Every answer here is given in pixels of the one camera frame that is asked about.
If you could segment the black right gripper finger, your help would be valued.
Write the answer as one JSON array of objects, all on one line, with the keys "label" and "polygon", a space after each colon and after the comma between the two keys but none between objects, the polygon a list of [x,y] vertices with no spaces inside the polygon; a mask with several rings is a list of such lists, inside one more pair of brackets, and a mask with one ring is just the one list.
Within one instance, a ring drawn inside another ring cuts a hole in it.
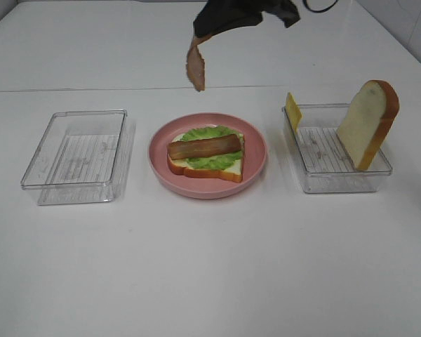
[{"label": "black right gripper finger", "polygon": [[270,0],[263,5],[263,11],[275,15],[280,19],[285,28],[289,28],[300,21],[297,6],[289,0]]},{"label": "black right gripper finger", "polygon": [[212,0],[193,22],[194,36],[214,36],[231,29],[256,26],[262,22],[263,1]]}]

